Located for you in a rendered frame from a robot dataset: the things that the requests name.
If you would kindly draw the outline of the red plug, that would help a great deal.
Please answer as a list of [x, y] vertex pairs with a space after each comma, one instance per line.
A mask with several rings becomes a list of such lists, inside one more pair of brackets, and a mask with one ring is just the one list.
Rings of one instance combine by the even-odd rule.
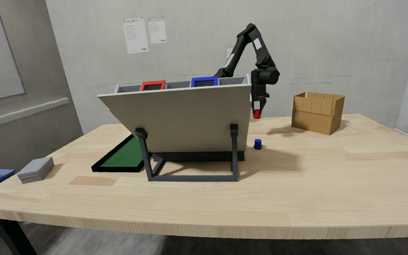
[[254, 115], [253, 118], [255, 119], [260, 119], [261, 115], [260, 115], [260, 110], [259, 109], [255, 109], [254, 110]]

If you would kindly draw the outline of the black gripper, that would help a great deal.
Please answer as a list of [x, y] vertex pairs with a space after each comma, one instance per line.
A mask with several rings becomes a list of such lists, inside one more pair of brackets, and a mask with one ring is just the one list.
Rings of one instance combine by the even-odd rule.
[[[266, 102], [267, 102], [266, 98], [269, 98], [269, 96], [270, 96], [269, 93], [266, 93], [265, 99], [259, 101], [260, 102], [260, 115], [262, 113], [262, 110], [263, 110]], [[254, 102], [257, 101], [257, 100], [256, 100], [255, 96], [251, 96], [251, 99], [252, 99], [251, 107], [252, 107], [252, 111], [253, 111], [253, 115], [254, 115]]]

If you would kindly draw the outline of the brown cardboard box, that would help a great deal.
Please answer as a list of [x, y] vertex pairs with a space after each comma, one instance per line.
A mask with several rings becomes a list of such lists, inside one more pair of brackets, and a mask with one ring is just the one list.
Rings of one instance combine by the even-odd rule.
[[340, 128], [345, 96], [308, 92], [306, 98], [303, 92], [294, 97], [291, 127], [325, 135]]

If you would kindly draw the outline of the blue square band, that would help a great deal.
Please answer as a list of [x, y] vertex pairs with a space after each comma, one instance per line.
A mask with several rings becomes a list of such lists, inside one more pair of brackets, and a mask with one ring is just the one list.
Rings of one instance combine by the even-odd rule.
[[207, 77], [199, 77], [199, 78], [192, 78], [191, 87], [194, 87], [194, 83], [198, 81], [213, 81], [214, 85], [217, 86], [217, 76], [207, 76]]

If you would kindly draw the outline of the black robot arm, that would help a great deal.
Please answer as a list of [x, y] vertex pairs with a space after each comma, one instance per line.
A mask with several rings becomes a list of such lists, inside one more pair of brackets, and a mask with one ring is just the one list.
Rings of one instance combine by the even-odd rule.
[[[237, 36], [236, 44], [225, 64], [214, 76], [217, 78], [233, 77], [234, 70], [247, 44], [252, 43], [258, 69], [251, 71], [251, 96], [255, 96], [257, 101], [264, 100], [266, 96], [266, 84], [275, 85], [278, 82], [280, 73], [268, 52], [268, 49], [261, 37], [261, 33], [255, 24], [249, 23], [245, 30]], [[263, 84], [259, 84], [263, 83]]]

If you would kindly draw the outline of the blue plug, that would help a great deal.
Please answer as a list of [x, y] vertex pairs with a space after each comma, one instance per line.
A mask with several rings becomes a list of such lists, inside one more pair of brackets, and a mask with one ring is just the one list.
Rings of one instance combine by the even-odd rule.
[[262, 140], [261, 139], [255, 139], [254, 140], [254, 149], [260, 150], [262, 149]]

